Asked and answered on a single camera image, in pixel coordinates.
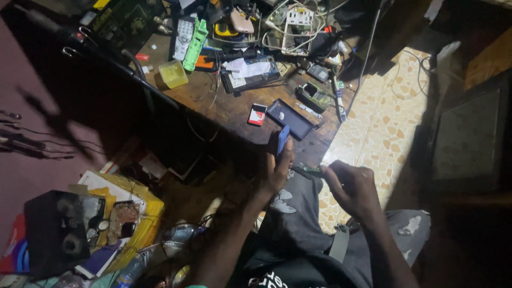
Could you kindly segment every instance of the gray pants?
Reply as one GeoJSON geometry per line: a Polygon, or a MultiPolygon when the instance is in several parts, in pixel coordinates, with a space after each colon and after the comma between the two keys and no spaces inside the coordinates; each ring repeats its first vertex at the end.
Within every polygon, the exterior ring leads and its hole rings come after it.
{"type": "MultiPolygon", "coordinates": [[[[318,225],[318,193],[322,181],[295,173],[285,189],[293,197],[284,201],[297,211],[292,214],[267,212],[258,233],[266,251],[257,253],[249,265],[277,261],[296,255],[298,251],[323,252],[332,244],[333,238],[324,234],[318,225]]],[[[386,217],[398,248],[412,266],[429,237],[430,217],[417,210],[387,211],[386,217]]],[[[362,231],[350,235],[343,265],[361,287],[373,287],[370,250],[362,231]]]]}

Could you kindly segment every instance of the yellow plastic container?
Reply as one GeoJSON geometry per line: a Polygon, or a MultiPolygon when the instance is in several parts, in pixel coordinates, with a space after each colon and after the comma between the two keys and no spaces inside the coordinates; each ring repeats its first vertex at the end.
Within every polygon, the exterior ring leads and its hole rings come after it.
{"type": "Polygon", "coordinates": [[[160,71],[163,81],[171,89],[188,83],[187,75],[179,60],[160,65],[158,71],[160,71]]]}

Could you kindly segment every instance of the pink phone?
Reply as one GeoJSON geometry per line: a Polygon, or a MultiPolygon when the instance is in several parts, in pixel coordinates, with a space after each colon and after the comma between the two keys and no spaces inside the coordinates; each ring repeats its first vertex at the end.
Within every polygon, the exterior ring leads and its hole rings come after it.
{"type": "Polygon", "coordinates": [[[229,17],[231,18],[234,29],[238,32],[249,34],[254,33],[254,26],[252,25],[251,19],[242,15],[242,13],[237,9],[233,9],[233,12],[231,12],[229,17]]]}

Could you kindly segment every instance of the water bottle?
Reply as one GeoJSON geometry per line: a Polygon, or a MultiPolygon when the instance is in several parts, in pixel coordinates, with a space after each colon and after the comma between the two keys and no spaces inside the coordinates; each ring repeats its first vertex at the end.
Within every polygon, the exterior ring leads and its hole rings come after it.
{"type": "Polygon", "coordinates": [[[116,281],[112,284],[111,288],[128,288],[137,278],[142,275],[146,264],[138,257],[134,257],[128,265],[119,271],[116,281]]]}

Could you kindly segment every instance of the blue phone case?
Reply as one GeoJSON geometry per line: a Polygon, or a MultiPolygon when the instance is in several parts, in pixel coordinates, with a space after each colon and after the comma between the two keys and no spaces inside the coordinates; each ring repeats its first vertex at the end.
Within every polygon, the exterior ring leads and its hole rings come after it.
{"type": "Polygon", "coordinates": [[[285,125],[281,132],[279,132],[278,155],[281,153],[286,141],[288,140],[288,134],[290,134],[290,127],[285,125]]]}

